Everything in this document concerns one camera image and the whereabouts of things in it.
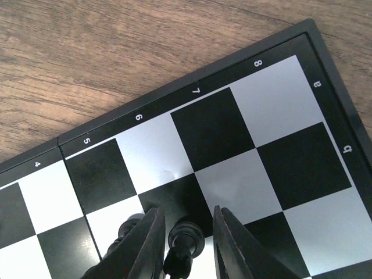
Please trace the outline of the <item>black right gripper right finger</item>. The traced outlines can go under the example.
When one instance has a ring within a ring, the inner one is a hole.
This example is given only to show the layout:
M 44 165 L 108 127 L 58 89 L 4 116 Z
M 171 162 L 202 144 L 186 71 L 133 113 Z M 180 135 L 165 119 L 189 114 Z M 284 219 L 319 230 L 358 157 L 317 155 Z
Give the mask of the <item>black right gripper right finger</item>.
M 217 278 L 298 278 L 228 208 L 214 207 L 213 246 Z

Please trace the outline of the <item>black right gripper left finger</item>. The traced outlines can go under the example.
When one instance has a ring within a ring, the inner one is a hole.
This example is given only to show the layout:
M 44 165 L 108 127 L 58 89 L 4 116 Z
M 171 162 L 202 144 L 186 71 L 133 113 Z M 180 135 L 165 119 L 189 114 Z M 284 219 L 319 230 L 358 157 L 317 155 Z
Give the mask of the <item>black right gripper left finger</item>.
M 164 248 L 164 211 L 152 208 L 83 278 L 165 278 Z

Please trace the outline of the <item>black chess knight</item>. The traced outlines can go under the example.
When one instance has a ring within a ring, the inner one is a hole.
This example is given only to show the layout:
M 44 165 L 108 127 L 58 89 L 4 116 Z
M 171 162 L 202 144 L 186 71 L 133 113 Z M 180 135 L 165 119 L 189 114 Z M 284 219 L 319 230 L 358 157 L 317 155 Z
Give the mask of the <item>black chess knight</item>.
M 130 231 L 140 222 L 145 216 L 144 213 L 136 213 L 131 215 L 124 223 L 119 227 L 117 238 L 110 244 L 103 259 L 108 257 L 110 253 L 121 243 L 122 240 L 130 233 Z

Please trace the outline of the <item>black chess pawn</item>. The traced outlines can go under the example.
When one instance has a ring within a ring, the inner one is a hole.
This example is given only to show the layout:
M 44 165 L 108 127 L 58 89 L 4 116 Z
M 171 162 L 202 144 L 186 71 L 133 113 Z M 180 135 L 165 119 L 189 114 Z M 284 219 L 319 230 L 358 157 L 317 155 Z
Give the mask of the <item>black chess pawn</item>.
M 193 222 L 179 221 L 169 232 L 168 245 L 163 272 L 170 278 L 188 278 L 194 259 L 205 247 L 202 229 Z

